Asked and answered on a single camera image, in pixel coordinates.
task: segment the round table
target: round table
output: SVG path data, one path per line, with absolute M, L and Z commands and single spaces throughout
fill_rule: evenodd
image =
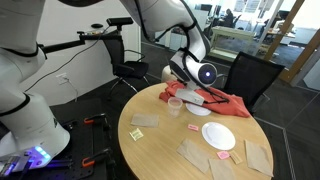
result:
M 270 179 L 269 176 L 247 167 L 244 140 L 264 146 L 273 168 L 270 144 L 254 118 L 226 116 L 214 112 L 208 116 L 196 116 L 186 109 L 185 104 L 182 106 L 179 117 L 171 118 L 168 115 L 166 102 L 159 99 L 159 94 L 165 88 L 166 84 L 161 83 L 140 91 L 129 100 L 120 115 L 118 136 L 121 151 L 138 179 L 212 179 L 210 169 L 205 174 L 202 173 L 176 151 L 184 139 L 189 139 L 197 147 L 218 159 L 216 153 L 220 150 L 210 146 L 201 133 L 202 126 L 207 122 L 223 124 L 234 134 L 236 145 L 232 150 L 237 152 L 243 162 L 236 165 L 231 158 L 227 161 L 230 161 L 238 180 Z M 135 113 L 159 115 L 158 127 L 131 125 Z M 189 130 L 188 124 L 198 126 L 199 131 Z M 134 141 L 129 132 L 136 128 L 139 128 L 144 136 Z

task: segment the small cup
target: small cup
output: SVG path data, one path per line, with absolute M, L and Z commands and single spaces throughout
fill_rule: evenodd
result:
M 176 97 L 170 97 L 168 100 L 168 111 L 169 115 L 172 117 L 179 116 L 179 112 L 182 106 L 182 100 Z

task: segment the office chair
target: office chair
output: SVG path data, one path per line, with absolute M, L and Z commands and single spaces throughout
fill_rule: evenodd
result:
M 103 40 L 107 50 L 109 52 L 112 64 L 112 71 L 113 75 L 118 78 L 118 81 L 113 84 L 109 94 L 108 99 L 111 99 L 111 94 L 116 85 L 121 82 L 127 84 L 131 89 L 133 89 L 136 93 L 138 92 L 135 87 L 129 84 L 125 79 L 135 78 L 135 79 L 144 79 L 148 85 L 149 82 L 145 75 L 149 69 L 149 64 L 142 62 L 145 56 L 141 53 L 132 51 L 132 50 L 125 50 L 123 45 L 122 36 L 120 34 L 110 35 L 110 37 L 106 40 Z M 130 51 L 137 54 L 142 55 L 137 61 L 125 61 L 125 52 Z
M 236 19 L 233 21 L 232 28 L 236 27 L 236 24 L 237 24 L 238 20 L 240 19 L 240 17 L 241 17 L 241 14 L 238 17 L 236 17 Z
M 218 77 L 227 77 L 221 90 L 242 97 L 246 108 L 253 115 L 259 106 L 270 100 L 264 91 L 283 69 L 282 65 L 239 52 L 228 75 L 220 74 Z

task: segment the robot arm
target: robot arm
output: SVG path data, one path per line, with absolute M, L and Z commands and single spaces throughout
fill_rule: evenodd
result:
M 100 0 L 59 1 L 84 7 Z M 199 87 L 210 92 L 206 87 L 215 81 L 216 69 L 211 64 L 200 63 L 210 49 L 209 41 L 186 3 L 183 0 L 120 1 L 144 32 L 175 26 L 184 30 L 187 44 L 171 58 L 170 67 L 187 84 L 187 93 Z M 10 171 L 21 171 L 30 158 L 35 162 L 30 169 L 46 166 L 70 140 L 70 134 L 57 122 L 44 98 L 18 88 L 19 83 L 44 64 L 45 55 L 36 43 L 44 3 L 45 0 L 0 3 L 0 122 L 10 130 L 0 141 L 0 177 Z M 183 92 L 176 96 L 199 105 L 203 103 L 196 94 Z
M 169 65 L 177 78 L 187 84 L 186 90 L 178 90 L 176 96 L 202 105 L 204 99 L 193 92 L 202 88 L 213 94 L 208 86 L 216 80 L 217 70 L 209 63 L 200 63 L 210 50 L 209 40 L 203 35 L 196 18 L 183 0 L 120 0 L 132 18 L 146 31 L 163 31 L 180 27 L 187 44 L 171 58 Z

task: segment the white wall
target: white wall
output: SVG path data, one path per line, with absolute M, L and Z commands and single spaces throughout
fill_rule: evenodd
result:
M 38 43 L 51 45 L 78 40 L 77 31 L 91 31 L 93 23 L 101 23 L 107 27 L 106 19 L 129 16 L 119 0 L 102 1 L 98 4 L 74 8 L 58 1 L 47 0 L 38 34 Z M 125 47 L 140 51 L 139 27 L 134 24 L 123 27 Z M 69 61 L 79 51 L 92 45 L 94 41 L 86 41 L 86 45 L 48 54 L 45 65 L 32 77 L 21 84 L 27 89 L 43 75 L 56 70 Z M 91 49 L 79 54 L 74 60 L 58 72 L 40 81 L 30 91 L 43 95 L 49 105 L 69 102 L 76 97 L 75 90 L 68 83 L 59 85 L 56 75 L 67 73 L 79 96 L 114 79 L 110 57 L 103 42 L 98 42 Z
M 309 88 L 320 90 L 320 59 L 311 68 L 309 73 L 303 78 L 303 81 Z
M 280 10 L 290 11 L 296 0 L 285 0 Z M 292 23 L 295 27 L 319 29 L 320 1 L 305 0 Z
M 302 44 L 308 44 L 316 32 L 317 29 L 312 28 L 295 28 L 295 38 L 291 41 Z

